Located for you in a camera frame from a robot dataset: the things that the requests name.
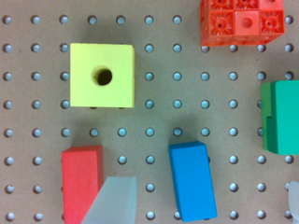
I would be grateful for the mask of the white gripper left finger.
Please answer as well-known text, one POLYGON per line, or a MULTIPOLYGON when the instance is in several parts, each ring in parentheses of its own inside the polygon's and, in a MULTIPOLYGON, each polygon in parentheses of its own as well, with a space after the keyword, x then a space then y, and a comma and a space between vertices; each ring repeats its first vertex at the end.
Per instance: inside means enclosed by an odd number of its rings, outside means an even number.
POLYGON ((106 179, 81 224, 135 224, 136 177, 106 179))

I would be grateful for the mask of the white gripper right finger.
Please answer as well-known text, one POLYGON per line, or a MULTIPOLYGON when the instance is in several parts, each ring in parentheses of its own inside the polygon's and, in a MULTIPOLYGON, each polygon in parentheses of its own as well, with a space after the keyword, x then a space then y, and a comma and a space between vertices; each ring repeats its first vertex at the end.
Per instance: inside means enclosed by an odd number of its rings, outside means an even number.
POLYGON ((292 181, 289 185, 289 210, 292 223, 299 224, 299 182, 292 181))

